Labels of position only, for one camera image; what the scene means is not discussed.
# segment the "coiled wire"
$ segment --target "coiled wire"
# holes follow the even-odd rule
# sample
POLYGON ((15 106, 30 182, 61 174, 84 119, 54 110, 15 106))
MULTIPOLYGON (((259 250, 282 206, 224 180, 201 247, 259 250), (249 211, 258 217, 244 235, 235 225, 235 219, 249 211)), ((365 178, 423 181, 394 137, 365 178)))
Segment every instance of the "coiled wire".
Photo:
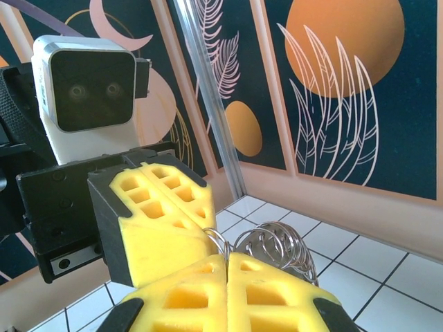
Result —
MULTIPOLYGON (((224 254, 227 264, 231 252, 229 242, 212 228, 205 228, 204 231, 224 254)), ((310 251, 297 231, 286 223, 272 221, 247 230, 236 239, 233 247, 235 252, 250 255, 318 286, 310 251)))

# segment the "screw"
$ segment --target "screw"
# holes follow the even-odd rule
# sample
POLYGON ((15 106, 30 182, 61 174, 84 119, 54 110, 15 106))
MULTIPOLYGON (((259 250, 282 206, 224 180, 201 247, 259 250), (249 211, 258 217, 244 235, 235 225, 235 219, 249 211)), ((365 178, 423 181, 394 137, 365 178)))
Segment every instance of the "screw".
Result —
POLYGON ((60 202, 58 203, 58 205, 62 209, 67 209, 67 208, 70 208, 72 206, 72 201, 70 199, 61 199, 60 202))
POLYGON ((86 170, 89 172, 94 172, 95 170, 97 170, 97 165, 94 163, 88 163, 88 165, 86 166, 86 170))
POLYGON ((61 227, 56 227, 56 228, 54 228, 53 231, 51 232, 51 235, 52 235, 53 237, 59 237, 59 236, 62 235, 62 234, 63 234, 63 228, 61 228, 61 227))
POLYGON ((53 172, 53 180, 55 182, 63 181, 66 178, 66 174, 63 171, 53 172))
POLYGON ((61 268, 62 270, 64 270, 65 268, 67 268, 69 266, 69 264, 71 264, 71 262, 69 261, 69 259, 62 259, 60 261, 60 263, 58 264, 58 267, 61 268))
POLYGON ((94 252, 95 252, 97 255, 100 255, 100 254, 102 253, 102 248, 100 247, 100 244, 97 244, 97 245, 94 247, 94 252))

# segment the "white tile floor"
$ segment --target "white tile floor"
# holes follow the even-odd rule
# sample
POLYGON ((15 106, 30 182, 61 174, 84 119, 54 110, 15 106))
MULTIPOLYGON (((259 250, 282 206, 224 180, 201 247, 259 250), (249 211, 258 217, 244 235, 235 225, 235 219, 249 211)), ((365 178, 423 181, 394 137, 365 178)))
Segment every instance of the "white tile floor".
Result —
MULTIPOLYGON (((304 237, 320 287, 337 296, 362 331, 443 331, 443 265, 249 196, 220 212, 217 227, 233 243, 245 230, 275 220, 304 237)), ((106 283, 31 331, 96 331, 132 290, 106 283)))

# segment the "grout line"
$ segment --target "grout line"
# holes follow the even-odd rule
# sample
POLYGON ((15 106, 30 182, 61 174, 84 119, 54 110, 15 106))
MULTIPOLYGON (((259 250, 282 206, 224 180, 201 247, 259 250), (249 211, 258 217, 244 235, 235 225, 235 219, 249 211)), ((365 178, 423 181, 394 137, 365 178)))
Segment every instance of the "grout line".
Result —
POLYGON ((309 249, 309 251, 315 252, 317 255, 320 255, 321 257, 326 258, 328 261, 331 261, 332 259, 329 258, 328 256, 324 255, 324 254, 320 254, 318 251, 315 251, 313 249, 309 249))
POLYGON ((395 273, 395 271, 400 267, 400 265, 404 262, 404 260, 409 255, 409 252, 404 255, 404 257, 399 261, 399 263, 393 268, 393 270, 390 272, 390 274, 383 280, 380 287, 372 294, 372 296, 369 298, 369 300, 361 307, 360 311, 354 316, 354 321, 359 318, 359 316, 366 310, 369 303, 377 296, 377 294, 381 291, 381 289, 386 285, 386 282, 392 277, 392 275, 395 273))
POLYGON ((86 326, 90 325, 90 323, 95 322, 98 318, 100 318, 100 317, 102 317, 104 314, 110 312, 112 309, 114 309, 114 307, 112 307, 112 308, 106 310, 104 313, 100 314, 98 317, 95 317, 95 318, 94 318, 93 320, 91 320, 89 323, 86 323, 85 325, 83 325, 82 327, 80 327, 76 332, 78 332, 78 331, 84 329, 86 326))
POLYGON ((111 296, 111 292, 109 291, 108 285, 105 284, 106 291, 108 292, 109 298, 111 299, 112 306, 115 306, 114 299, 111 296))
POLYGON ((240 215, 238 215, 238 214, 236 214, 236 213, 234 213, 234 212, 231 212, 231 211, 227 210, 227 208, 224 208, 224 210, 226 210, 226 211, 228 211, 228 212, 230 212, 230 213, 232 213, 232 214, 234 214, 234 215, 236 215, 236 216, 239 216, 240 218, 245 219, 247 216, 250 216, 252 213, 254 213, 255 211, 257 211, 258 209, 263 208, 266 204, 270 204, 270 203, 265 202, 265 201, 262 201, 262 202, 263 202, 263 204, 261 204, 261 206, 257 207, 254 211, 248 213, 246 216, 240 216, 240 215))
POLYGON ((246 197, 251 197, 252 199, 257 199, 261 202, 263 202, 263 204, 261 204, 260 207, 262 207, 264 204, 268 203, 266 201, 263 201, 262 199, 258 199, 257 197, 254 196, 250 196, 250 195, 244 195, 243 197, 241 197, 240 199, 237 199, 235 202, 232 202, 231 204, 229 204, 228 206, 226 206, 223 210, 227 210, 228 208, 230 208, 231 206, 233 206, 234 204, 240 202, 242 199, 246 198, 246 197))
POLYGON ((313 230, 315 230, 317 227, 318 227, 318 225, 320 225, 322 222, 321 221, 318 221, 318 224, 317 225, 315 225, 308 233, 306 233, 305 235, 303 235, 302 236, 302 239, 304 239, 310 232, 312 232, 313 230))
POLYGON ((381 291, 381 289, 383 288, 383 284, 381 284, 376 291, 374 292, 374 294, 372 294, 370 296, 370 298, 366 301, 366 303, 361 307, 361 309, 359 310, 359 312, 354 316, 354 318, 352 318, 352 320, 355 322, 357 320, 357 318, 359 318, 359 316, 364 312, 364 310, 366 310, 366 308, 369 306, 369 303, 374 299, 374 297, 377 296, 377 294, 379 293, 379 291, 381 291))
MULTIPOLYGON (((252 197, 253 199, 258 199, 257 197, 254 197, 254 196, 251 196, 251 195, 248 195, 249 197, 252 197)), ((258 199, 259 201, 262 201, 262 202, 265 202, 265 203, 268 203, 268 204, 272 204, 272 205, 275 205, 275 206, 278 206, 279 208, 282 208, 282 209, 285 209, 285 210, 289 210, 287 207, 284 207, 284 206, 281 206, 281 205, 278 205, 278 204, 274 204, 274 203, 270 203, 270 202, 268 202, 268 201, 265 201, 265 200, 263 200, 263 199, 258 199)))
POLYGON ((335 256, 335 258, 332 261, 336 261, 337 258, 339 258, 341 256, 341 254, 343 254, 359 237, 360 237, 360 235, 356 234, 355 239, 353 239, 342 251, 340 251, 340 253, 337 256, 335 256))
POLYGON ((355 268, 351 268, 351 267, 349 267, 349 266, 347 266, 347 265, 345 265, 343 263, 340 263, 339 261, 334 261, 334 263, 337 263, 338 265, 342 265, 342 267, 347 268, 347 269, 349 269, 351 271, 354 271, 355 273, 358 273, 359 275, 363 275, 364 277, 367 277, 368 279, 371 279, 372 281, 374 281, 374 282, 376 282, 378 284, 382 284, 383 283, 383 282, 380 282, 379 280, 377 280, 377 279, 375 279, 373 277, 370 277, 369 275, 365 275, 364 273, 356 270, 355 268))
POLYGON ((66 327, 68 329, 68 332, 71 332, 71 329, 69 328, 68 311, 66 308, 64 309, 64 317, 66 319, 66 327))
POLYGON ((76 305, 77 303, 83 301, 84 299, 86 299, 87 297, 93 295, 96 291, 99 291, 100 289, 102 289, 103 285, 97 287, 96 289, 92 290, 91 292, 83 295, 80 299, 74 301, 73 303, 69 304, 66 308, 69 309, 71 307, 73 307, 74 305, 76 305))
POLYGON ((242 222, 243 220, 246 220, 246 219, 240 219, 238 222, 236 222, 235 224, 233 224, 233 225, 230 226, 229 228, 226 228, 226 229, 221 233, 221 235, 223 235, 224 233, 228 232, 232 227, 234 227, 234 226, 237 225, 238 223, 242 222))
POLYGON ((69 325, 68 325, 68 317, 66 314, 66 308, 63 308, 63 310, 60 310, 58 312, 56 312, 54 315, 46 318, 43 322, 40 322, 39 324, 35 325, 33 328, 31 328, 31 330, 28 330, 28 332, 35 332, 36 330, 40 329, 42 326, 48 324, 51 320, 54 320, 55 318, 57 318, 60 315, 65 315, 66 318, 66 325, 68 326, 68 332, 69 332, 69 325))
MULTIPOLYGON (((284 216, 282 216, 280 219, 278 219, 277 221, 281 221, 283 218, 285 218, 288 214, 290 214, 292 211, 291 210, 289 210, 284 216)), ((253 223, 254 225, 261 225, 262 223, 256 223, 256 222, 254 222, 254 221, 251 221, 251 220, 249 220, 249 219, 247 219, 247 216, 246 217, 244 217, 247 221, 249 221, 250 223, 253 223)), ((276 221, 276 220, 273 220, 273 221, 265 221, 265 222, 263 222, 263 223, 268 223, 268 222, 274 222, 274 221, 276 221)))
POLYGON ((333 260, 331 260, 331 262, 329 264, 326 265, 326 267, 323 269, 323 271, 321 271, 318 275, 317 275, 317 279, 332 265, 332 263, 334 263, 336 261, 337 258, 340 257, 341 254, 343 254, 358 238, 360 237, 360 235, 357 235, 355 239, 353 239, 333 260))
POLYGON ((360 325, 357 325, 357 327, 361 330, 361 332, 367 332, 363 327, 361 327, 360 325))
POLYGON ((400 294, 402 294, 402 295, 404 295, 404 296, 406 296, 406 297, 409 297, 410 299, 414 299, 415 301, 417 301, 417 302, 419 302, 419 303, 421 303, 421 304, 424 304, 425 306, 427 306, 427 307, 429 307, 429 308, 431 308, 431 309, 434 309, 435 311, 438 311, 439 313, 443 313, 443 310, 440 310, 439 308, 435 308, 434 306, 431 306, 430 304, 427 304, 426 302, 423 302, 423 301, 420 300, 420 299, 416 299, 416 298, 413 297, 413 296, 410 296, 410 295, 408 295, 408 294, 406 294, 406 293, 403 293, 401 290, 398 290, 398 289, 396 289, 396 288, 394 288, 394 287, 392 287, 392 286, 389 286, 389 285, 384 285, 384 286, 387 287, 387 288, 390 288, 390 289, 396 291, 397 293, 400 293, 400 294))

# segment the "white camera housing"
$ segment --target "white camera housing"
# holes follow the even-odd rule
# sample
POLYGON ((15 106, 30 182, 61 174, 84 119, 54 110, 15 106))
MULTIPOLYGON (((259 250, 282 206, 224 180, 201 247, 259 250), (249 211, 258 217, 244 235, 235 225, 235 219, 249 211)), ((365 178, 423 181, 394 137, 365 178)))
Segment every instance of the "white camera housing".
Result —
POLYGON ((107 39, 41 36, 31 61, 40 118, 59 165, 139 146, 131 52, 107 39))

